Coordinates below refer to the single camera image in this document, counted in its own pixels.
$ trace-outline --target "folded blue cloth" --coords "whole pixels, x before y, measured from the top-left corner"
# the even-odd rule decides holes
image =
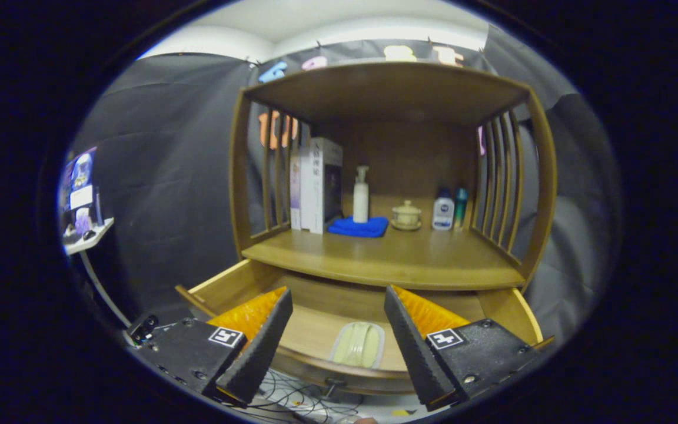
[[[388,226],[388,220],[384,217],[370,218],[368,222],[358,224],[352,221],[352,217],[343,220],[336,220],[328,228],[332,234],[342,234],[342,236],[353,237],[380,237],[384,235]]]

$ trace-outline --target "desk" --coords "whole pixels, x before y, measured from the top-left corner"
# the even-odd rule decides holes
[[[109,297],[108,293],[106,293],[106,290],[104,290],[101,281],[99,281],[98,277],[96,276],[96,272],[94,272],[94,268],[91,266],[91,261],[88,260],[88,255],[85,252],[87,249],[97,245],[99,241],[101,241],[102,237],[104,234],[106,234],[106,231],[108,231],[109,228],[111,228],[111,225],[114,224],[114,218],[107,218],[104,220],[104,225],[102,226],[95,226],[92,228],[92,231],[96,233],[96,236],[92,236],[92,238],[88,240],[83,240],[82,238],[75,243],[72,244],[65,244],[64,246],[64,252],[67,253],[67,255],[74,255],[75,253],[80,254],[80,259],[83,261],[83,265],[85,266],[85,271],[88,273],[88,277],[91,278],[91,281],[94,283],[94,287],[96,287],[96,291],[99,292],[99,295],[103,299],[103,301],[106,302],[106,305],[111,309],[112,312],[116,315],[116,317],[122,321],[125,327],[128,327],[132,325],[132,323],[129,322],[127,317],[124,316],[122,311],[119,310],[117,305],[113,301],[111,301],[111,298]]]

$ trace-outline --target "saucer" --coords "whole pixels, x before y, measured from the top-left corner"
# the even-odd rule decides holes
[[[401,229],[401,230],[404,230],[404,231],[414,231],[414,230],[420,228],[421,226],[423,226],[423,223],[420,222],[420,221],[417,221],[417,224],[415,224],[413,226],[405,226],[405,225],[401,225],[401,224],[397,223],[395,220],[391,220],[391,226],[396,228],[396,229]]]

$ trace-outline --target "wooden drawer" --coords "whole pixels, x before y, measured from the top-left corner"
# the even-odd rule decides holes
[[[366,394],[413,393],[407,368],[384,313],[385,287],[309,276],[255,260],[232,268],[181,295],[215,316],[277,287],[293,293],[293,315],[272,367],[309,383],[325,386],[325,378],[347,382],[346,390]],[[516,288],[481,291],[413,290],[468,320],[489,317],[529,344],[543,341],[533,312]],[[328,360],[345,324],[365,320],[385,331],[379,369],[347,367]]]

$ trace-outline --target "white bottle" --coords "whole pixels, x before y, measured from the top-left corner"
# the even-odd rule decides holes
[[[352,221],[363,224],[368,222],[368,183],[365,182],[365,173],[369,166],[357,167],[355,177],[355,193],[352,198]]]
[[[454,201],[448,188],[438,192],[438,198],[433,202],[433,229],[449,230],[454,225]]]

